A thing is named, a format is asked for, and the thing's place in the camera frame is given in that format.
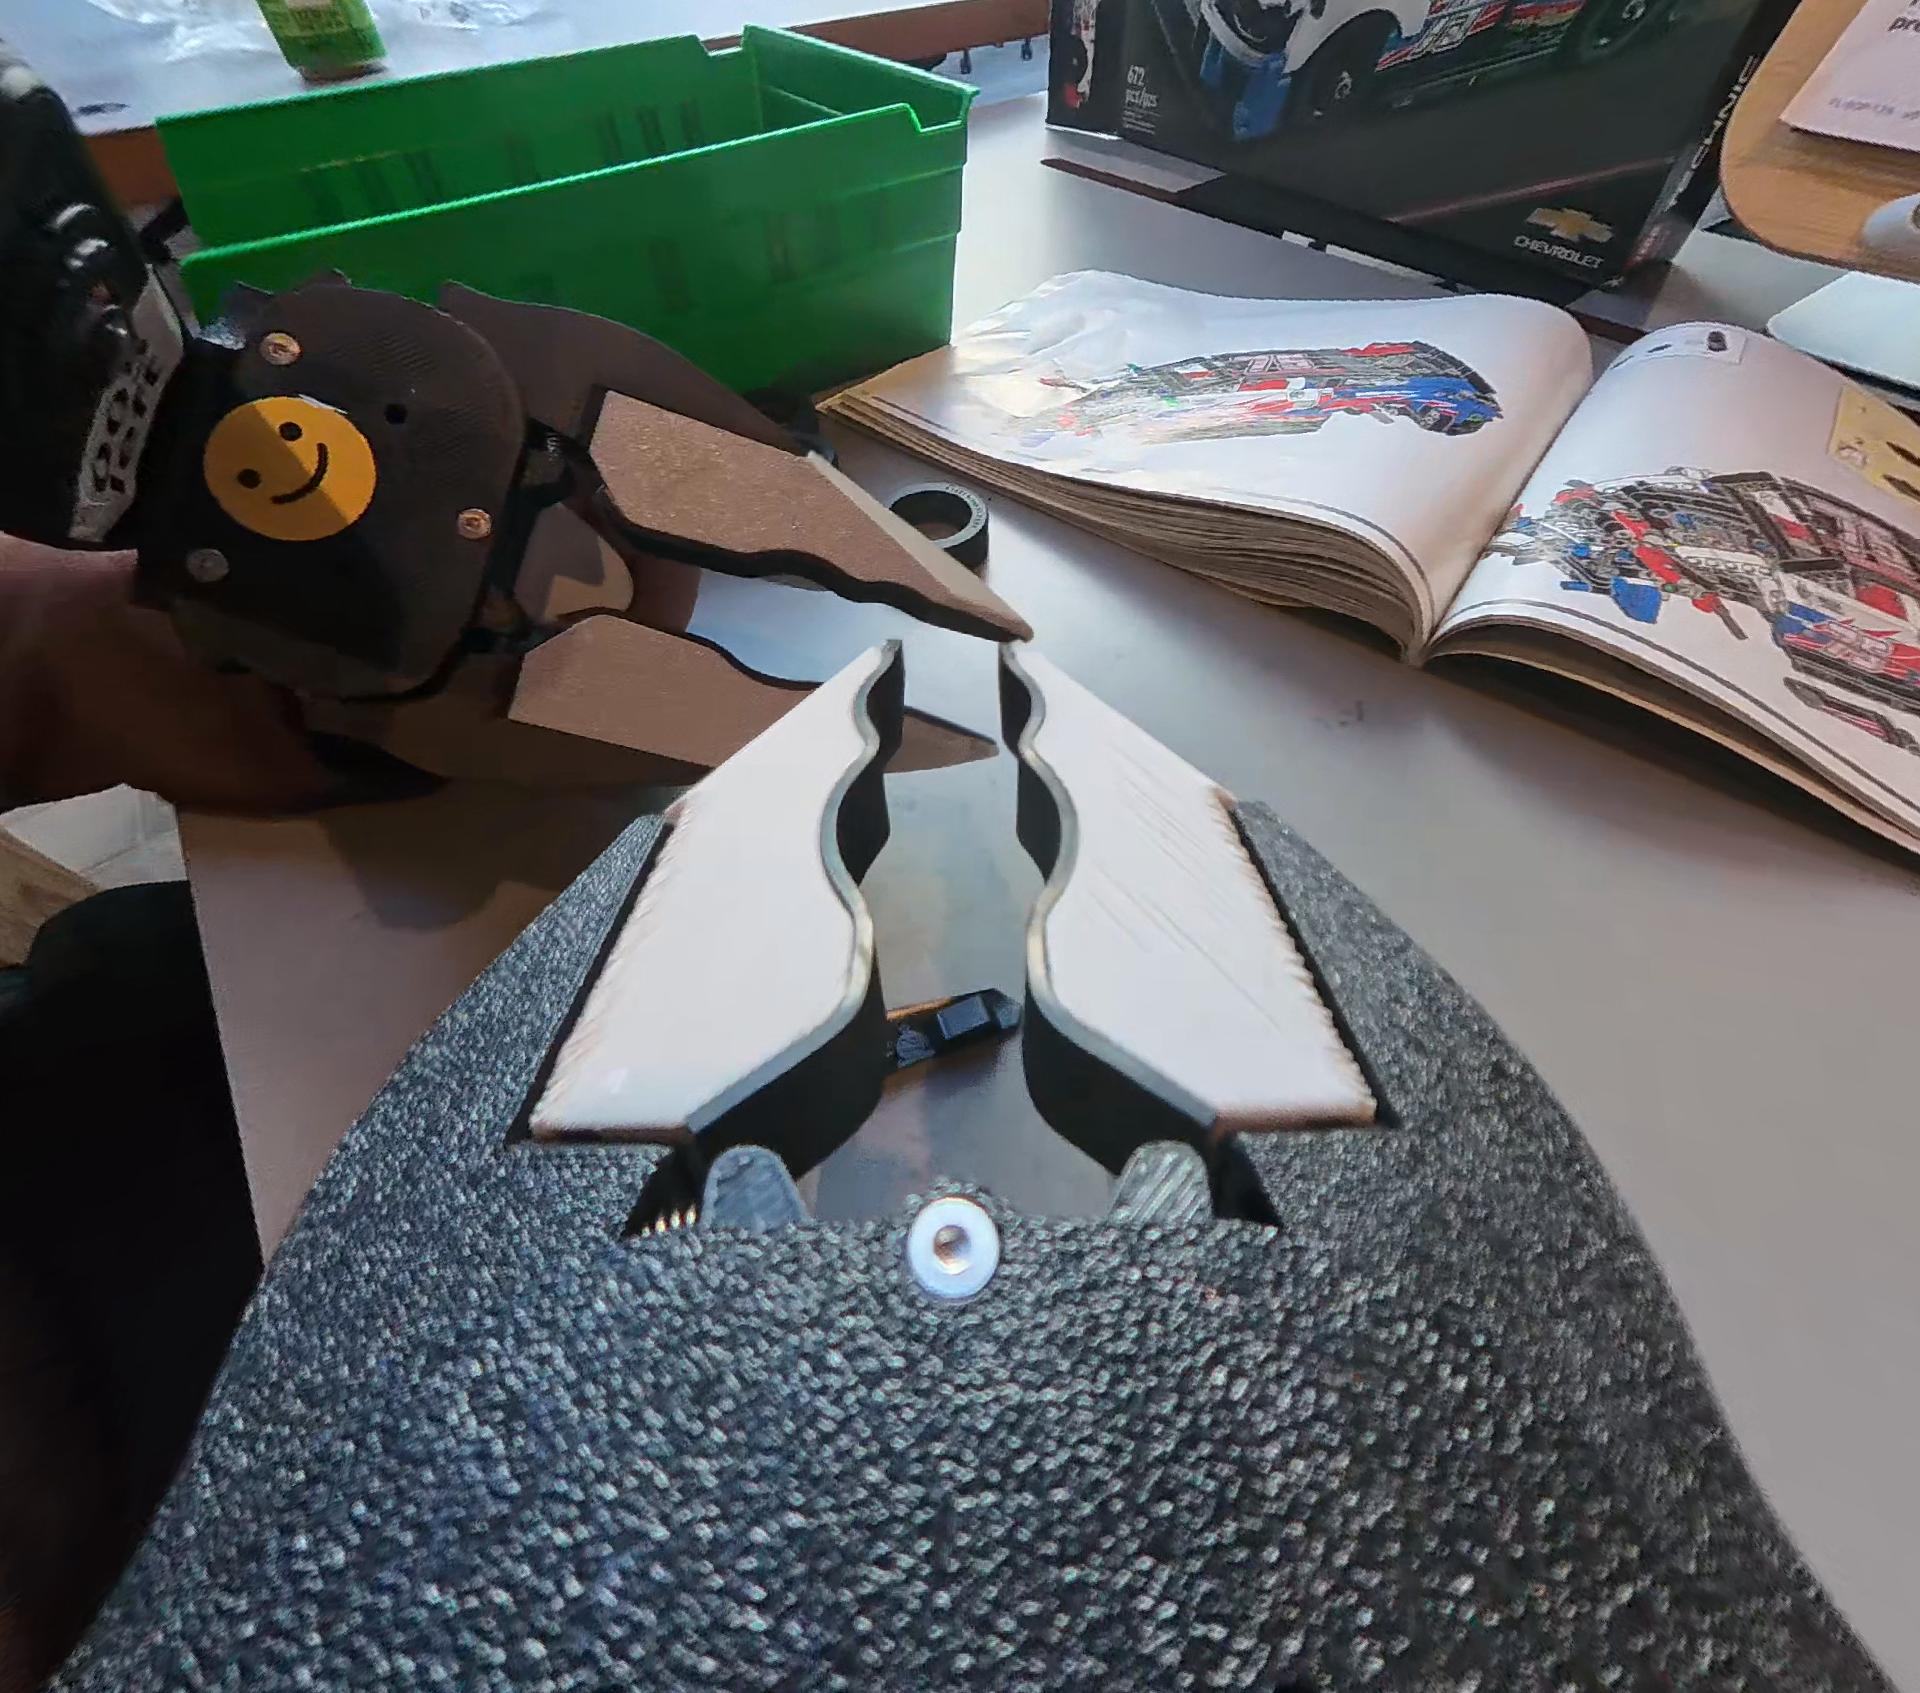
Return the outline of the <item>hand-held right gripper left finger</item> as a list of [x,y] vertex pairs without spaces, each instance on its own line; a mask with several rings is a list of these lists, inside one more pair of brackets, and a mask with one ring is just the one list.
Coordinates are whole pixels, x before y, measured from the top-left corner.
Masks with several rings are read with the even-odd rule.
[[886,641],[672,809],[533,1105],[540,1142],[833,1152],[886,1075],[862,882],[893,834]]

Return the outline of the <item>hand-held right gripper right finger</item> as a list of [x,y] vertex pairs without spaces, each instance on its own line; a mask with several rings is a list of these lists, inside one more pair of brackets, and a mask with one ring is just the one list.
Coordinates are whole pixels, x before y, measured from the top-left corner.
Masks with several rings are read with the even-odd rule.
[[998,684],[1040,874],[1020,1059],[1047,1124],[1096,1161],[1375,1127],[1236,796],[1033,651],[1006,647]]

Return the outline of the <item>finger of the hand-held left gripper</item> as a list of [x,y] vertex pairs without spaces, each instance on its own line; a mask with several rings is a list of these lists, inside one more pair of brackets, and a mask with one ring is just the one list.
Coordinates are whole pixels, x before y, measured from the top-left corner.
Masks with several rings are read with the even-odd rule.
[[506,780],[534,791],[688,785],[828,680],[756,672],[722,647],[591,615],[526,652],[506,690]]
[[726,577],[793,577],[992,642],[1028,621],[823,454],[662,340],[446,282],[506,365],[561,500],[610,544]]

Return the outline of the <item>small black brick part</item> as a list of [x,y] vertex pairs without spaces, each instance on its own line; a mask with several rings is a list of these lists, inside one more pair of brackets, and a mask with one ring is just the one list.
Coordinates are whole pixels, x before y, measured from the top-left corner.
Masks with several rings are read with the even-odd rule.
[[942,1057],[995,1047],[1017,1033],[1023,1019],[1023,1002],[998,988],[894,1008],[885,1019],[890,1071],[905,1072]]

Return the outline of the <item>green parts bin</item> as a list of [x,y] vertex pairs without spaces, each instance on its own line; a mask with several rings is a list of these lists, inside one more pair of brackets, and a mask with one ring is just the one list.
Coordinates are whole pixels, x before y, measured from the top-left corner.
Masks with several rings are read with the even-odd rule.
[[860,383],[953,330],[975,90],[750,25],[157,122],[204,315],[337,273],[650,335],[742,392]]

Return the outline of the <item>grey desk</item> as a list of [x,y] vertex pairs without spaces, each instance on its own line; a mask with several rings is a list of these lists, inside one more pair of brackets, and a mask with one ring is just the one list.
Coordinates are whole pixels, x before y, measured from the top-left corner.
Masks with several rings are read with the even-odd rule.
[[[1081,268],[1215,292],[1408,294],[1401,276],[1049,167],[1039,95],[973,111],[962,327]],[[1549,1078],[1676,1292],[1749,1464],[1846,1617],[1917,1681],[1917,874],[1675,734],[1549,717],[1466,661],[1415,672],[1003,495],[988,577],[1039,649],[1270,805]],[[826,675],[902,634],[908,700],[996,730],[996,652],[770,583],[698,630]],[[1588,727],[1608,739],[1591,737]],[[1023,983],[1039,890],[1006,757],[888,782],[869,879],[894,1004]],[[456,785],[316,818],[180,816],[268,1251],[399,1059],[646,796]],[[1105,1174],[1019,1053],[939,1060],[803,1178],[828,1217],[937,1178],[1035,1214]]]

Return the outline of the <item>person's left hand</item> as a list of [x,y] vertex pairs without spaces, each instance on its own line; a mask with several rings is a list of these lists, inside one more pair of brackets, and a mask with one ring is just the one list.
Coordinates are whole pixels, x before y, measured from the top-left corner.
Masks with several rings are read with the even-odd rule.
[[133,555],[2,538],[2,809],[131,786],[219,816],[303,816],[410,800],[441,780],[313,734],[246,672],[193,658],[135,597]]

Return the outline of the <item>black rubber tyre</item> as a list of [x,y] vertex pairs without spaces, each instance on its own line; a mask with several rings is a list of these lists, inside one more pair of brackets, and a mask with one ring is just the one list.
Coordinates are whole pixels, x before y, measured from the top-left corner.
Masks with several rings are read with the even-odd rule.
[[981,570],[992,550],[992,515],[970,489],[930,480],[902,489],[886,508],[925,541],[968,570]]

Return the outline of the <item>open instruction booklet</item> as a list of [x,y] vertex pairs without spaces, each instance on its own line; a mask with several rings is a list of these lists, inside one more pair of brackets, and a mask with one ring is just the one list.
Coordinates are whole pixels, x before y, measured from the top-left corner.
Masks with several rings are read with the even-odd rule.
[[1759,333],[1072,273],[823,410],[1159,562],[1668,720],[1918,843],[1917,417]]

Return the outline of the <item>person's brown clothed body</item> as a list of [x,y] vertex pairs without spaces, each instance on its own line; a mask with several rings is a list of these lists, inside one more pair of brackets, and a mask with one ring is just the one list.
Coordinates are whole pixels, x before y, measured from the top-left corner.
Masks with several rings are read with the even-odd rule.
[[127,1569],[260,1272],[188,886],[99,893],[5,971],[5,1688]]

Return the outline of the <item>wooden document stand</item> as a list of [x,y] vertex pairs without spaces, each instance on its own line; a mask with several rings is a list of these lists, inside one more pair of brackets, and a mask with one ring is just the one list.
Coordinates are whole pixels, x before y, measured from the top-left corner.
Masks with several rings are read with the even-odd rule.
[[1720,183],[1741,226],[1840,278],[1769,325],[1773,337],[1917,404],[1917,143],[1846,137],[1835,119],[1798,123],[1836,50],[1868,16],[1895,24],[1888,45],[1917,70],[1917,0],[1801,0],[1738,98]]

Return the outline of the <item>white instruction paper sheet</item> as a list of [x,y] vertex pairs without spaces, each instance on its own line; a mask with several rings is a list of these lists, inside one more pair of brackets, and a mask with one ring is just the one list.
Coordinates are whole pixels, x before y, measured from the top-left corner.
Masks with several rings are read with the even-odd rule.
[[1795,130],[1918,150],[1918,0],[1864,0],[1785,107]]

